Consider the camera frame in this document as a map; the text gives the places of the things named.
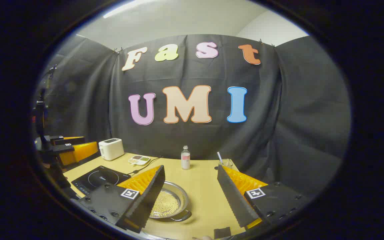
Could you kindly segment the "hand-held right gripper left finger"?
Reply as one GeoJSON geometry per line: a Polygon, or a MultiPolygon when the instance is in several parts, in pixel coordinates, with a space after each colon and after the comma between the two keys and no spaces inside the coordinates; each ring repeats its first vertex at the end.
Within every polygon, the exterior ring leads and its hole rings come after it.
{"type": "Polygon", "coordinates": [[[140,233],[166,179],[163,165],[120,184],[104,181],[78,200],[78,207],[119,228],[140,233]]]}

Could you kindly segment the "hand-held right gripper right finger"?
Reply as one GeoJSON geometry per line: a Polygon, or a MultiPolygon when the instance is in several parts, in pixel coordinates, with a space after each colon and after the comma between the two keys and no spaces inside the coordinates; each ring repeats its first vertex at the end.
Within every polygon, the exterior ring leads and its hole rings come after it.
{"type": "Polygon", "coordinates": [[[239,226],[247,230],[281,225],[309,203],[281,182],[267,184],[224,165],[218,166],[217,180],[239,226]]]}

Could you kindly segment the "stainless steel pot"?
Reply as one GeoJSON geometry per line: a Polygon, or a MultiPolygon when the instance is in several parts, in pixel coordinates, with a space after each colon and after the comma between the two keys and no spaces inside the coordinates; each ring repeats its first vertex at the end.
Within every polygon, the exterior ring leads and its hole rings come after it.
{"type": "Polygon", "coordinates": [[[174,222],[183,222],[189,219],[192,216],[192,213],[187,209],[189,204],[189,197],[186,191],[183,190],[183,188],[181,188],[178,184],[172,183],[170,181],[164,182],[164,185],[161,191],[163,190],[175,195],[177,199],[180,201],[180,206],[178,207],[177,211],[174,214],[169,215],[168,217],[154,218],[151,216],[151,213],[150,213],[149,218],[156,219],[156,220],[172,220],[174,222]]]}

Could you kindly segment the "black induction cooktop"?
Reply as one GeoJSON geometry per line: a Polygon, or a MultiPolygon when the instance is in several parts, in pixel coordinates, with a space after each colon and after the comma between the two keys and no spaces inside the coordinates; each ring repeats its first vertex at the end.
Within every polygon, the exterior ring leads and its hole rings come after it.
{"type": "Polygon", "coordinates": [[[130,178],[131,176],[128,174],[104,166],[99,166],[79,178],[74,179],[71,181],[71,184],[84,195],[89,195],[102,184],[109,183],[117,185],[130,178]]]}

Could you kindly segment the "pile of yellow soybeans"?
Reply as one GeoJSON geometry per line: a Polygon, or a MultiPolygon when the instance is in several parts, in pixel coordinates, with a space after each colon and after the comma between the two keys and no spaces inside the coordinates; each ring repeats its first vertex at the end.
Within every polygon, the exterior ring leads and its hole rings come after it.
{"type": "Polygon", "coordinates": [[[167,191],[161,191],[155,200],[154,206],[151,210],[151,216],[154,218],[165,218],[169,215],[174,214],[178,207],[180,206],[180,201],[175,195],[167,191]]]}

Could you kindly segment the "white toaster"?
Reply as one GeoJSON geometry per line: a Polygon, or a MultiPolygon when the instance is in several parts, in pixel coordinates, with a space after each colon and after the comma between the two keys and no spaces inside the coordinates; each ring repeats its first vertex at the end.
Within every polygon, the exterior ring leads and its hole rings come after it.
{"type": "Polygon", "coordinates": [[[100,154],[106,161],[112,161],[125,154],[123,141],[119,138],[112,138],[98,143],[100,154]]]}

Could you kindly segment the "white divided bean tray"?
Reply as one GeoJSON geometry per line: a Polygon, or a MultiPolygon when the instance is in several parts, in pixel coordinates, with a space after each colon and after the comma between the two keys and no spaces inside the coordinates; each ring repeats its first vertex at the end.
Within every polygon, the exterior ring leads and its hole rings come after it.
{"type": "Polygon", "coordinates": [[[143,166],[147,164],[150,160],[151,158],[147,156],[134,155],[128,160],[128,162],[132,165],[143,166]]]}

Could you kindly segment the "clear bottle with pink label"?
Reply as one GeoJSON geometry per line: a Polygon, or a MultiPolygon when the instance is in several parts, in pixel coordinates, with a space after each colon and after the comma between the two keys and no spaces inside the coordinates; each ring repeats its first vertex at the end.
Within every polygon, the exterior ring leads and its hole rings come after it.
{"type": "Polygon", "coordinates": [[[181,167],[183,170],[188,170],[190,169],[190,152],[188,150],[188,146],[184,145],[183,146],[183,151],[180,154],[181,158],[181,167]]]}

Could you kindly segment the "black backdrop cloth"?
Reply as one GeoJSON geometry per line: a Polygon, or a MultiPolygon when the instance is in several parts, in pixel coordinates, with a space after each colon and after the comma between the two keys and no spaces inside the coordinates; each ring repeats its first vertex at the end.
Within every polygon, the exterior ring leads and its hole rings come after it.
{"type": "Polygon", "coordinates": [[[116,53],[74,36],[42,70],[48,135],[120,138],[127,152],[232,159],[249,176],[308,197],[336,175],[351,128],[342,73],[311,37],[277,47],[178,35],[116,53]]]}

